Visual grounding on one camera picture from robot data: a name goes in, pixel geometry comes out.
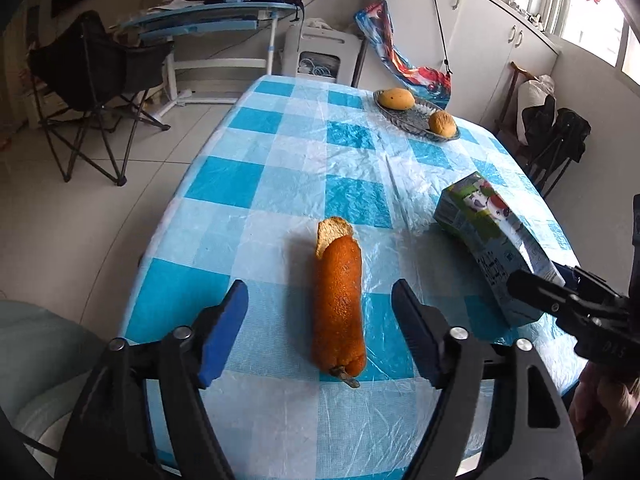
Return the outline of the person's right hand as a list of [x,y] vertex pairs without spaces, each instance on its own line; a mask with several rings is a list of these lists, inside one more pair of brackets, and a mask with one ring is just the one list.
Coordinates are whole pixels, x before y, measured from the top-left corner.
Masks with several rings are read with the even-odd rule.
[[619,382],[605,367],[589,362],[579,376],[568,414],[575,434],[580,434],[596,408],[603,408],[611,426],[620,428],[627,425],[638,404],[639,378]]

